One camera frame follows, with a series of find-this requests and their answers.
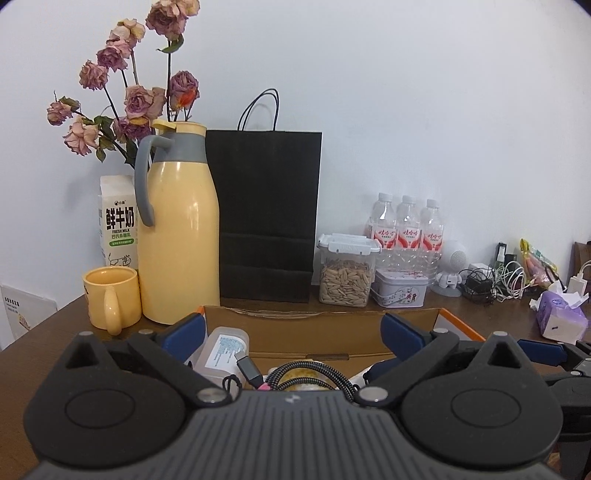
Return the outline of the white plastic rectangular case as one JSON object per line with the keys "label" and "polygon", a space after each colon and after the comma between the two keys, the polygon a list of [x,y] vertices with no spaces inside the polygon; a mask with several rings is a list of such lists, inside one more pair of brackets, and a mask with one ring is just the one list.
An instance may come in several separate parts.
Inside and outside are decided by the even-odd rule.
{"label": "white plastic rectangular case", "polygon": [[242,372],[236,364],[235,355],[249,353],[249,335],[238,328],[217,327],[211,331],[198,351],[193,370],[212,383],[221,386],[222,380],[235,375],[240,382],[245,382]]}

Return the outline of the plush corgi toy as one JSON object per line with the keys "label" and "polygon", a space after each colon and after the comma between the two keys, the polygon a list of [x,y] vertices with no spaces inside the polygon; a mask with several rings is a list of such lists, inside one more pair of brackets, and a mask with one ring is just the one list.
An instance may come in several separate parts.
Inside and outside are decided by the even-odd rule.
{"label": "plush corgi toy", "polygon": [[308,368],[294,368],[287,371],[279,380],[284,391],[329,391],[337,390],[335,385],[325,374]]}

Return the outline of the red orange cardboard box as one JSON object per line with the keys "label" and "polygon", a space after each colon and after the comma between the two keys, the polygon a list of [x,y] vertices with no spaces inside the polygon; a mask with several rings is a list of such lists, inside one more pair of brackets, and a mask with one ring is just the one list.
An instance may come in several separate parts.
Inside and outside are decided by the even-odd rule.
{"label": "red orange cardboard box", "polygon": [[322,361],[352,378],[394,357],[381,338],[386,310],[318,304],[263,302],[249,307],[202,307],[206,333],[217,327],[242,329],[249,354],[266,373],[298,359]]}

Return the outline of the small white tin box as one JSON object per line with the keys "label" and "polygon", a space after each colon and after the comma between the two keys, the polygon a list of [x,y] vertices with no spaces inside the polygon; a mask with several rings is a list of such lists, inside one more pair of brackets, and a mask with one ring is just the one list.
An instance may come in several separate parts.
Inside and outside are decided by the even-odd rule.
{"label": "small white tin box", "polygon": [[378,269],[370,295],[386,309],[421,308],[429,282],[416,273]]}

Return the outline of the white power adapter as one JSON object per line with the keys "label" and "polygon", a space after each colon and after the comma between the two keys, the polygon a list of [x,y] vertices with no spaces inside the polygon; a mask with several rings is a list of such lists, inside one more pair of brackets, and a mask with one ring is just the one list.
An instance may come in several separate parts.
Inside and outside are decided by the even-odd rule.
{"label": "white power adapter", "polygon": [[567,286],[567,292],[577,293],[584,297],[587,290],[587,280],[584,278],[585,270],[591,266],[591,261],[585,262],[579,269],[576,275],[572,276]]}

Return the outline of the colourful snack packet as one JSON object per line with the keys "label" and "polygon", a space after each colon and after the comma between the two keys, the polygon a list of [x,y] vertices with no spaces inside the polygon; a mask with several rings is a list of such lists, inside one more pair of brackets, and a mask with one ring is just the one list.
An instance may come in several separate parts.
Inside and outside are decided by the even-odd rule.
{"label": "colourful snack packet", "polygon": [[559,279],[557,266],[526,239],[520,240],[523,268],[531,286],[548,289]]}

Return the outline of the white toy robot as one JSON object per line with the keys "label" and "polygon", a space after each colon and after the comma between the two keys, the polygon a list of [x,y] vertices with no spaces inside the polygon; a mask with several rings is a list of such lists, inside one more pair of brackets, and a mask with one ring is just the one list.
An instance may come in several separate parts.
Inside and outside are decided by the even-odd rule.
{"label": "white toy robot", "polygon": [[442,245],[441,253],[439,271],[431,290],[441,296],[458,298],[462,295],[459,289],[462,284],[461,273],[469,264],[466,248],[458,241],[446,241]]}

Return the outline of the clear seed storage container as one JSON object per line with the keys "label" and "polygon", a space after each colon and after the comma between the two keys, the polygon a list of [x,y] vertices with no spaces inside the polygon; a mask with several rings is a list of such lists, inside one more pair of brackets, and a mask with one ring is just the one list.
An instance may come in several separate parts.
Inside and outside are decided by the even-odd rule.
{"label": "clear seed storage container", "polygon": [[318,299],[329,305],[367,306],[376,274],[381,246],[377,240],[360,235],[322,234],[320,290]]}

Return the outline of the right water bottle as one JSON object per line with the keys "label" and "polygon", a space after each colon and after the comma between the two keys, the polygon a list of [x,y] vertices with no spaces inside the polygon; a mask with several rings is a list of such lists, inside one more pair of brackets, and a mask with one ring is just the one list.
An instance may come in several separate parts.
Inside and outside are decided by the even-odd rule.
{"label": "right water bottle", "polygon": [[422,230],[420,266],[424,275],[433,279],[442,256],[445,232],[445,224],[437,200],[427,200],[426,206],[421,211],[420,223]]}

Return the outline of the water bottle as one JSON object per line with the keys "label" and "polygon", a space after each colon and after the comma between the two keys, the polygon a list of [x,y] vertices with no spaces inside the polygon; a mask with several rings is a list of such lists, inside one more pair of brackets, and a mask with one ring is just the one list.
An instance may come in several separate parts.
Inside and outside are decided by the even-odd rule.
{"label": "water bottle", "polygon": [[381,192],[374,203],[369,220],[366,224],[365,235],[377,240],[381,248],[391,251],[396,245],[396,211],[393,206],[393,196]]}
{"label": "water bottle", "polygon": [[437,200],[427,200],[426,206],[421,211],[420,223],[422,230],[420,266],[424,275],[433,279],[442,256],[445,232],[445,224]]}
{"label": "water bottle", "polygon": [[416,201],[404,195],[396,209],[396,246],[403,251],[416,251],[421,242],[421,221]]}

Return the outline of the middle water bottle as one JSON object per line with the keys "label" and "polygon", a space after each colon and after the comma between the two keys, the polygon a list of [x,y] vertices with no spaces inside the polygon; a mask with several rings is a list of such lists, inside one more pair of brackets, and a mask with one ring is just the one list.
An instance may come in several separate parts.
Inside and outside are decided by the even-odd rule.
{"label": "middle water bottle", "polygon": [[396,246],[403,251],[416,251],[421,242],[421,221],[416,201],[404,195],[396,209]]}

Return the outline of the left water bottle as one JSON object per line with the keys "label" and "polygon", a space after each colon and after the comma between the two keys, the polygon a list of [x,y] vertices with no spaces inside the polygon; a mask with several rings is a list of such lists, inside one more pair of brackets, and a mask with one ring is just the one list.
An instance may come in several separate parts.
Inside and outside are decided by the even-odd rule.
{"label": "left water bottle", "polygon": [[366,224],[365,235],[377,240],[381,248],[391,251],[396,245],[396,211],[393,206],[393,196],[381,192],[374,203],[369,220]]}

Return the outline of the white milk carton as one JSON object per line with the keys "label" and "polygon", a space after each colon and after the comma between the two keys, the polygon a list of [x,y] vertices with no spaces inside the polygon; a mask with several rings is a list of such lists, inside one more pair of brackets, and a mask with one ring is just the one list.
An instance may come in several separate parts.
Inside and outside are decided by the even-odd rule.
{"label": "white milk carton", "polygon": [[98,195],[100,246],[106,266],[137,268],[137,208],[133,177],[100,178]]}

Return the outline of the black paper shopping bag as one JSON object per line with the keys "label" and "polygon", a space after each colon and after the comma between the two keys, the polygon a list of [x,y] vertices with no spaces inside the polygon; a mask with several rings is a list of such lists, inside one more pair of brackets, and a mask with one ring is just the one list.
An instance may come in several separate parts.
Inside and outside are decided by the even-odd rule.
{"label": "black paper shopping bag", "polygon": [[305,303],[314,273],[322,133],[211,130],[206,155],[221,218],[221,296]]}

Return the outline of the dried pink rose bouquet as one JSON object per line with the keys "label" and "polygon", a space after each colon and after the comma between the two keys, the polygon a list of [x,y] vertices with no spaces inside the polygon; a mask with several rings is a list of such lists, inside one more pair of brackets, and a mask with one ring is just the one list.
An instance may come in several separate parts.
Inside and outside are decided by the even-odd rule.
{"label": "dried pink rose bouquet", "polygon": [[[80,101],[55,96],[46,109],[49,125],[68,125],[62,142],[71,153],[93,154],[104,161],[107,153],[117,152],[133,167],[140,141],[155,133],[158,119],[190,119],[200,97],[199,82],[187,70],[174,73],[172,55],[184,43],[187,22],[199,12],[198,0],[152,1],[144,20],[123,18],[116,23],[95,58],[78,72],[80,87],[104,94],[106,107],[92,115]],[[146,87],[139,80],[136,50],[147,32],[166,41],[158,50],[166,57],[162,87]]]}

